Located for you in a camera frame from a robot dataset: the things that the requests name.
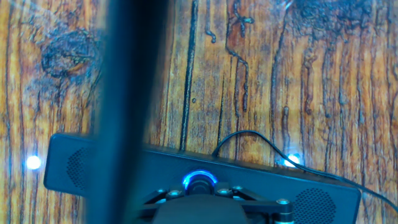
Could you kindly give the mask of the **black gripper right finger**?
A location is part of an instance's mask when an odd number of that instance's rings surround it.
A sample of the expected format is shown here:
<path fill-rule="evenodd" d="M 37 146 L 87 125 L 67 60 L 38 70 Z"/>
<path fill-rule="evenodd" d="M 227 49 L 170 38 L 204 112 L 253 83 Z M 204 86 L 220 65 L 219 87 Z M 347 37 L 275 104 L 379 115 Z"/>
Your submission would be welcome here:
<path fill-rule="evenodd" d="M 271 201 L 240 185 L 231 187 L 229 183 L 217 183 L 216 195 L 237 202 L 243 209 L 244 214 L 266 215 L 268 217 L 267 223 L 294 223 L 294 206 L 287 199 L 280 198 Z"/>

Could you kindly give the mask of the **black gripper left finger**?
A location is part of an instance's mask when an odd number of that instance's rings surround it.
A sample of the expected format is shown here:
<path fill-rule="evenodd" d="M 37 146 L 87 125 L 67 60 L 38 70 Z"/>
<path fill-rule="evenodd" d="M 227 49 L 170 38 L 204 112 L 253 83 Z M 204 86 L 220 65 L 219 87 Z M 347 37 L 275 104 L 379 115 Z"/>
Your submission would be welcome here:
<path fill-rule="evenodd" d="M 155 190 L 142 199 L 143 205 L 138 211 L 138 219 L 148 222 L 155 217 L 158 209 L 163 203 L 184 196 L 185 189 L 183 187 L 174 187 L 168 190 Z"/>

